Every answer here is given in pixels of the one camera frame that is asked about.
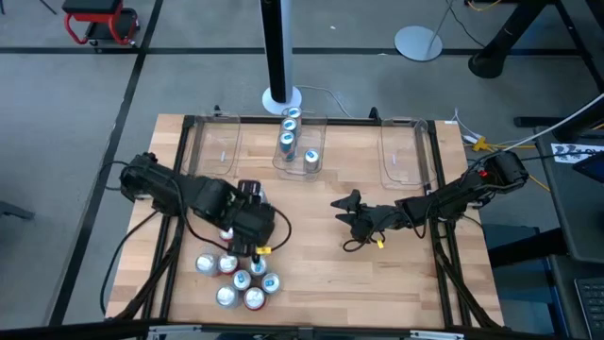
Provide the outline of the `white sheet black print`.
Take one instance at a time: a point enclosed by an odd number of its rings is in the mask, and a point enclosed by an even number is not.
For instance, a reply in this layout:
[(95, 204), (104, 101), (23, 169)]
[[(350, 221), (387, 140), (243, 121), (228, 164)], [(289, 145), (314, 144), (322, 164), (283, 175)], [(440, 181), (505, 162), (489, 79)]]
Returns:
[(604, 152), (604, 146), (591, 144), (554, 144), (551, 150), (555, 155), (554, 161), (574, 164), (590, 157), (591, 154)]

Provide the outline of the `grey round floor stand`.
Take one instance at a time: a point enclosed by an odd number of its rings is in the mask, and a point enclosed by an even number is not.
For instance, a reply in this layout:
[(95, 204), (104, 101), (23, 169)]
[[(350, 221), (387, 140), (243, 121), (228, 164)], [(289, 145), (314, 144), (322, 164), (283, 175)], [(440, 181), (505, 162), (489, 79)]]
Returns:
[(427, 62), (440, 57), (444, 50), (444, 44), (439, 33), (454, 1), (445, 0), (445, 11), (435, 28), (408, 25), (399, 29), (394, 36), (395, 49), (403, 57), (413, 61)]

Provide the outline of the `black crossbeam silver brackets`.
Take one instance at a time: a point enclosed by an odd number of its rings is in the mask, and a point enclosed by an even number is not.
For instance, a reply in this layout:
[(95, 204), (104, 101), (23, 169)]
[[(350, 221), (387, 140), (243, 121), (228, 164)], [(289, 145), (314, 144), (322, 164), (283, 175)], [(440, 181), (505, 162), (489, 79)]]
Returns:
[(318, 336), (378, 336), (427, 340), (583, 340), (568, 336), (534, 334), (508, 329), (451, 326), (442, 330), (345, 328), (313, 326), (267, 326), (169, 323), (162, 318), (106, 320), (103, 322), (0, 330), (0, 340), (123, 340), (150, 334), (227, 332), (282, 334), (303, 340)]

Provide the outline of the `black metal table frame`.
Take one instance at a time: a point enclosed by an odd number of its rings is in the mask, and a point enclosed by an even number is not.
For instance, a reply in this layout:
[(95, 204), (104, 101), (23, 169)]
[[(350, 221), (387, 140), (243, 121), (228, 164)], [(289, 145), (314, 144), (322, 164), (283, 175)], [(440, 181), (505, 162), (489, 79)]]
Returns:
[[(313, 326), (440, 330), (445, 325), (430, 234), (425, 229), (390, 230), (384, 248), (344, 251), (350, 238), (335, 218), (332, 201), (359, 190), (369, 205), (390, 205), (418, 190), (389, 190), (381, 184), (378, 139), (381, 124), (366, 119), (327, 124), (324, 162), (314, 181), (283, 178), (273, 166), (280, 120), (245, 116), (236, 177), (256, 179), (279, 209), (267, 261), (283, 281), (257, 311), (225, 309), (215, 300), (227, 276), (207, 277), (194, 269), (205, 249), (218, 249), (216, 229), (193, 218), (186, 229), (173, 280), (161, 279), (152, 315), (173, 323)], [(466, 167), (459, 128), (446, 121), (423, 132), (427, 175), (442, 169), (445, 180)]]

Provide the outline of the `tall pole with round base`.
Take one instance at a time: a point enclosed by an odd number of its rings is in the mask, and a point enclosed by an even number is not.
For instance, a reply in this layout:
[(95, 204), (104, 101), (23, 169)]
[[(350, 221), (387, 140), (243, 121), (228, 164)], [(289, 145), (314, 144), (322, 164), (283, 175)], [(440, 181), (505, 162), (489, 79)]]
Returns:
[(260, 0), (260, 16), (269, 77), (261, 101), (269, 113), (281, 115), (302, 103), (294, 86), (292, 0)]

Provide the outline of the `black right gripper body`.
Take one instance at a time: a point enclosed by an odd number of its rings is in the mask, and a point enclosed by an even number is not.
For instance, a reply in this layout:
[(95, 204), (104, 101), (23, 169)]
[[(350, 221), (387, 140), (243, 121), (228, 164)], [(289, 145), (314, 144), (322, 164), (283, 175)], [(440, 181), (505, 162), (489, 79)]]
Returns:
[(398, 225), (403, 220), (403, 211), (395, 206), (355, 204), (351, 206), (354, 219), (351, 235), (354, 239), (367, 239), (375, 232), (384, 231), (391, 225)]

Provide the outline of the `black desk frame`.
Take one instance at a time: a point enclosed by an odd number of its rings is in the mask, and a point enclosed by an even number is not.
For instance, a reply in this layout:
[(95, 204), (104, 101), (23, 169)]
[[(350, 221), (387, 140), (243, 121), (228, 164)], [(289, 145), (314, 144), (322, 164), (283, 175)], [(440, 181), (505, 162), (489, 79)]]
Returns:
[(507, 56), (530, 25), (546, 6), (553, 5), (558, 11), (576, 51), (587, 67), (596, 88), (604, 93), (604, 77), (598, 72), (593, 56), (562, 3), (562, 0), (513, 0), (516, 8), (495, 36), (480, 51), (468, 60), (468, 68), (477, 77), (496, 78), (502, 74)]

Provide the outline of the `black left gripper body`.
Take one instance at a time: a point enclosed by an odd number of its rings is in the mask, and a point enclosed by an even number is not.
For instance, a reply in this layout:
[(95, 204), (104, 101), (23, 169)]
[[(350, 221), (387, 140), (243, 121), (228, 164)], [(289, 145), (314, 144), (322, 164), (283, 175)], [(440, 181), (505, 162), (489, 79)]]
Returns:
[(238, 245), (248, 245), (250, 255), (257, 247), (265, 247), (275, 229), (275, 214), (275, 208), (267, 203), (236, 211), (231, 221), (234, 238), (230, 243), (230, 254), (234, 255), (234, 247)]

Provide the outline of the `dark tablet screen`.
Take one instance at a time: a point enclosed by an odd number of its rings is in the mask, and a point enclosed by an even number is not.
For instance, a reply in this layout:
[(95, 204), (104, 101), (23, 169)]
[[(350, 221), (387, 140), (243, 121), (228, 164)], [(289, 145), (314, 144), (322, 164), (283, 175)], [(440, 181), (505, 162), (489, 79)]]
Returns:
[(598, 152), (586, 159), (582, 168), (589, 178), (604, 184), (604, 152)]

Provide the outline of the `clear plastic bin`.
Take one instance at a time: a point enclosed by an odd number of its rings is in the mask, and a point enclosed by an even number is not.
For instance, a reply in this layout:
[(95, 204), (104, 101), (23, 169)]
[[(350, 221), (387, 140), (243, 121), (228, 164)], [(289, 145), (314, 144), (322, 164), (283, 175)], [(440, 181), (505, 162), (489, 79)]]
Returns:
[[(296, 137), (296, 156), (293, 161), (282, 160), (278, 151), (279, 135), (283, 132), (281, 130), (281, 123), (285, 118), (288, 117), (282, 112), (282, 118), (277, 134), (276, 151), (273, 157), (273, 166), (285, 179), (314, 181), (317, 179), (323, 167), (327, 117), (324, 114), (319, 114), (312, 110), (302, 110), (302, 123), (299, 125), (298, 136)], [(320, 169), (314, 174), (306, 174), (303, 170), (304, 154), (310, 148), (315, 148), (320, 153), (321, 157)]]
[(378, 155), (381, 184), (389, 190), (422, 189), (427, 179), (424, 122), (411, 118), (381, 122)]
[(241, 117), (223, 112), (193, 117), (185, 146), (180, 173), (233, 180), (242, 141)]

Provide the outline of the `black side desk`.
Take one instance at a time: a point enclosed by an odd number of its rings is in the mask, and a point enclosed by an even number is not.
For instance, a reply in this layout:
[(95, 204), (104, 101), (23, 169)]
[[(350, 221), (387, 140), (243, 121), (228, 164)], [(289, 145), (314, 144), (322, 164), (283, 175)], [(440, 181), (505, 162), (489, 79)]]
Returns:
[(570, 256), (577, 261), (604, 264), (604, 183), (575, 171), (570, 163), (555, 161), (552, 133), (539, 132), (536, 145)]

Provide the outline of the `silver topped soda can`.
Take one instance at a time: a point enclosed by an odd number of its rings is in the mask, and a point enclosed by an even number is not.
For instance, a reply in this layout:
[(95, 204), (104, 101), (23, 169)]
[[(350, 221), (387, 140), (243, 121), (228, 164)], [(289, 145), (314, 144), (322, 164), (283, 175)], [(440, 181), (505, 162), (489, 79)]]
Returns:
[(233, 309), (240, 305), (240, 293), (232, 285), (223, 285), (216, 292), (216, 303), (225, 309)]
[(212, 253), (202, 253), (195, 260), (195, 270), (205, 276), (218, 275), (218, 257)]

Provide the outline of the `black keyboard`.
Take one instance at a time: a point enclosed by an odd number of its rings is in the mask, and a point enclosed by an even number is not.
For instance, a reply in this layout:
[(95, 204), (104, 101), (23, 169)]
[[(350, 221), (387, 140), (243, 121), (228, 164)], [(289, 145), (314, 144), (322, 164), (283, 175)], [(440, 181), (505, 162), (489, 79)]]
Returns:
[(575, 279), (579, 304), (591, 340), (604, 340), (604, 277)]

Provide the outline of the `grey floor bracket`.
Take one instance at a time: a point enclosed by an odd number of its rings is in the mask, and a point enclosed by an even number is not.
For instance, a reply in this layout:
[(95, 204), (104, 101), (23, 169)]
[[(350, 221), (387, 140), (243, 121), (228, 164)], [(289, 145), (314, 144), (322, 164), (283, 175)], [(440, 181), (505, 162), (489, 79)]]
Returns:
[(0, 216), (13, 216), (23, 220), (32, 220), (35, 213), (0, 200)]

